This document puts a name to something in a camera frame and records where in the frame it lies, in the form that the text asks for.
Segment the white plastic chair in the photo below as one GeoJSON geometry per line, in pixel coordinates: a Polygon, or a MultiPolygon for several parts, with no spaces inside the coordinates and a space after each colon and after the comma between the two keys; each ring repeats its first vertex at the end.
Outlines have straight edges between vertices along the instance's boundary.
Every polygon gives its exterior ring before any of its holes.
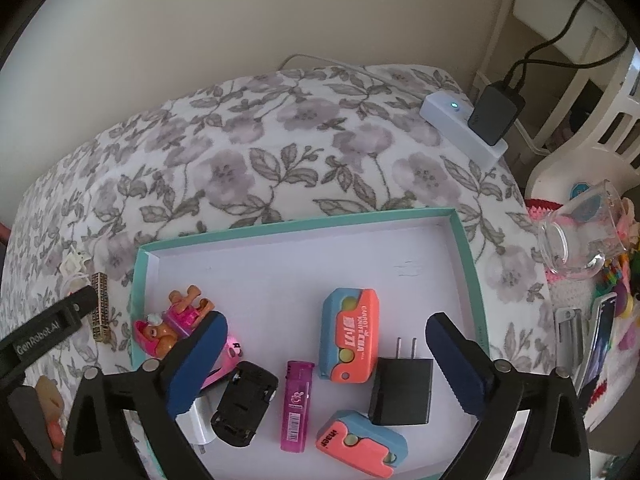
{"type": "Polygon", "coordinates": [[[619,193],[639,184],[639,51],[634,46],[620,58],[578,133],[535,166],[525,196],[564,204],[574,185],[603,180],[619,193]]]}

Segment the gold patterned lighter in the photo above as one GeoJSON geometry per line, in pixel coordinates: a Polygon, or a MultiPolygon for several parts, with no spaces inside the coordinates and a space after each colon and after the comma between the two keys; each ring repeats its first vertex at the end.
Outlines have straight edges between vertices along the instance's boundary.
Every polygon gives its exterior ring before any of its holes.
{"type": "Polygon", "coordinates": [[[111,340],[110,305],[108,304],[107,276],[96,272],[90,276],[90,282],[98,296],[98,305],[91,315],[91,330],[93,339],[101,344],[111,340]]]}

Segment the purple lighter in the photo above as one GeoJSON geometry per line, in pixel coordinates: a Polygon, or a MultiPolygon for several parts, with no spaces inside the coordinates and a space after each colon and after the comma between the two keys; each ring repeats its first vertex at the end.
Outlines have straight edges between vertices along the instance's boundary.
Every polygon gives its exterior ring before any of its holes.
{"type": "Polygon", "coordinates": [[[280,449],[284,452],[305,451],[313,377],[314,363],[288,361],[280,440],[280,449]]]}

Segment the floral grey white blanket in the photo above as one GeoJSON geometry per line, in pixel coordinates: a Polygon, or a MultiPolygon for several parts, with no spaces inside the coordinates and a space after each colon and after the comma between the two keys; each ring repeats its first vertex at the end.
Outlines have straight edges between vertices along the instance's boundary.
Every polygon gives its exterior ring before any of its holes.
{"type": "Polygon", "coordinates": [[[108,279],[111,340],[89,326],[26,373],[55,383],[66,428],[84,370],[130,365],[138,248],[237,226],[452,207],[478,272],[490,353],[522,372],[555,364],[553,315],[533,223],[510,170],[478,168],[420,117],[425,96],[460,87],[421,65],[289,68],[195,90],[133,114],[61,157],[24,192],[1,282],[12,332],[83,278],[68,252],[108,279]]]}

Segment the black wall charger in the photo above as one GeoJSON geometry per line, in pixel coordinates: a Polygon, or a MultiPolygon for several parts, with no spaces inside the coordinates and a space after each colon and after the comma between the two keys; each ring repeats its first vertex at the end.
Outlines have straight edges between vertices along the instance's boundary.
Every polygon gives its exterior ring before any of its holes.
{"type": "Polygon", "coordinates": [[[408,358],[403,358],[401,338],[393,358],[378,358],[368,409],[376,426],[421,426],[430,419],[433,360],[418,357],[418,340],[411,341],[408,358]]]}

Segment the brown pink puppy toy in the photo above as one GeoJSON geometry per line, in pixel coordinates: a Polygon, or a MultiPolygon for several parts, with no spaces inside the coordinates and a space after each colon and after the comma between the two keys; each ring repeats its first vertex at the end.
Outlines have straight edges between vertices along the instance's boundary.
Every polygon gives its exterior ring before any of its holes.
{"type": "Polygon", "coordinates": [[[162,313],[148,313],[134,322],[134,340],[141,350],[155,359],[163,359],[174,345],[189,337],[214,304],[202,296],[198,286],[190,285],[183,294],[173,290],[168,295],[169,307],[162,313]]]}

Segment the pink smart watch band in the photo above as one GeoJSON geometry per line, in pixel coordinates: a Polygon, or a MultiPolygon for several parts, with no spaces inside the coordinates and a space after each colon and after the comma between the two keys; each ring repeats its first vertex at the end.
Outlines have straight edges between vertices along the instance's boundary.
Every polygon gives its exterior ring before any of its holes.
{"type": "Polygon", "coordinates": [[[224,378],[228,377],[242,359],[242,344],[239,339],[235,338],[235,336],[229,335],[212,370],[203,382],[202,390],[205,390],[206,388],[215,385],[216,382],[220,382],[221,380],[224,380],[224,378]]]}

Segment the black toy car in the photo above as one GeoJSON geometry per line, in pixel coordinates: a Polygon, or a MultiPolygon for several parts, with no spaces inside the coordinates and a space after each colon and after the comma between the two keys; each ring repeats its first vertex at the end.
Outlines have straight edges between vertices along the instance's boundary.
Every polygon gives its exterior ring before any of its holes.
{"type": "Polygon", "coordinates": [[[235,448],[249,446],[278,385],[279,379],[269,370],[239,362],[210,420],[215,436],[235,448]]]}

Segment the black power adapter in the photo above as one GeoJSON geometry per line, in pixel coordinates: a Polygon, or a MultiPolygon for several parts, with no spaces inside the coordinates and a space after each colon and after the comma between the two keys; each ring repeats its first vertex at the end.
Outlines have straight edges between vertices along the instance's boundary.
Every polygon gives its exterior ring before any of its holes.
{"type": "Polygon", "coordinates": [[[469,128],[487,145],[496,145],[525,106],[524,98],[503,81],[485,88],[468,120],[469,128]]]}

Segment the white wall charger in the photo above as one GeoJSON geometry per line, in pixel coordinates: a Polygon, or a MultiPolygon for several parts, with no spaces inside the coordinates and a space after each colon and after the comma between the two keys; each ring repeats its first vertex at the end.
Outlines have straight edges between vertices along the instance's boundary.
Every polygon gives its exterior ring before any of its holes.
{"type": "Polygon", "coordinates": [[[201,455],[206,453],[207,445],[217,439],[212,426],[213,414],[212,401],[206,394],[201,394],[186,412],[176,417],[176,423],[186,440],[201,455]]]}

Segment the teal white shallow box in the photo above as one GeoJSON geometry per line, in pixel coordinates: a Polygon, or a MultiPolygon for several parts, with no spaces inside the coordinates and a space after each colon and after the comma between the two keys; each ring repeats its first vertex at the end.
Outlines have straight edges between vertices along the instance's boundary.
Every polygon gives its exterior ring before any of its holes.
{"type": "MultiPolygon", "coordinates": [[[[416,338],[431,358],[426,320],[445,312],[464,336],[488,353],[480,283],[462,224],[453,209],[348,214],[237,228],[164,240],[139,249],[130,296],[131,319],[160,313],[168,294],[198,286],[223,313],[244,358],[278,375],[280,386],[247,448],[215,439],[198,457],[215,479],[367,479],[314,447],[338,410],[364,414],[372,380],[339,385],[314,374],[306,450],[280,450],[285,365],[316,363],[323,301],[339,287],[373,288],[380,298],[380,353],[396,338],[406,356],[416,338]]],[[[428,424],[394,428],[408,442],[407,459],[391,479],[437,479],[459,452],[475,419],[465,414],[434,365],[428,424]]]]}

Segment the orange blue carrot knife toy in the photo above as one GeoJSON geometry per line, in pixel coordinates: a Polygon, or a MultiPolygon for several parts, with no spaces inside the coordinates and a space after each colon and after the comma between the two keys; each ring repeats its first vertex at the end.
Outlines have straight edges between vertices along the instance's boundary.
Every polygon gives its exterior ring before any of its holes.
{"type": "Polygon", "coordinates": [[[322,306],[319,375],[364,384],[378,359],[380,300],[372,288],[337,288],[322,306]]]}

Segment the white power strip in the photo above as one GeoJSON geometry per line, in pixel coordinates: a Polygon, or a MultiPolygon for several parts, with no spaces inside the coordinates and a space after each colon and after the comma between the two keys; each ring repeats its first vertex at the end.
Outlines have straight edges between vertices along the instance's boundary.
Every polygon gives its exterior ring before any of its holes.
{"type": "Polygon", "coordinates": [[[508,144],[503,139],[495,145],[489,145],[482,140],[468,126],[472,111],[472,105],[465,99],[439,90],[425,97],[419,113],[444,138],[468,156],[469,160],[475,162],[481,170],[488,171],[506,154],[508,144]]]}

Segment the coral blue carrot knife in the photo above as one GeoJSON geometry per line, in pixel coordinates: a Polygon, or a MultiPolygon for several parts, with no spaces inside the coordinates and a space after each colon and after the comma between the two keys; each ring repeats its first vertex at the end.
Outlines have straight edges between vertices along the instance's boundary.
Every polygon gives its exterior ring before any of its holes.
{"type": "Polygon", "coordinates": [[[335,412],[318,431],[316,449],[375,478],[388,479],[409,454],[406,439],[353,410],[335,412]]]}

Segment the clear glass cup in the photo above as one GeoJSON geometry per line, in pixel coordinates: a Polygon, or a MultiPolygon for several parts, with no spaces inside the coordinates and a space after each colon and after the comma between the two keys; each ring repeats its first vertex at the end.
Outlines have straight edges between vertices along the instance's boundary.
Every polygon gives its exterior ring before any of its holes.
{"type": "Polygon", "coordinates": [[[544,264],[561,278],[593,278],[626,250],[618,229],[623,216],[620,194],[609,180],[576,195],[538,222],[544,264]]]}

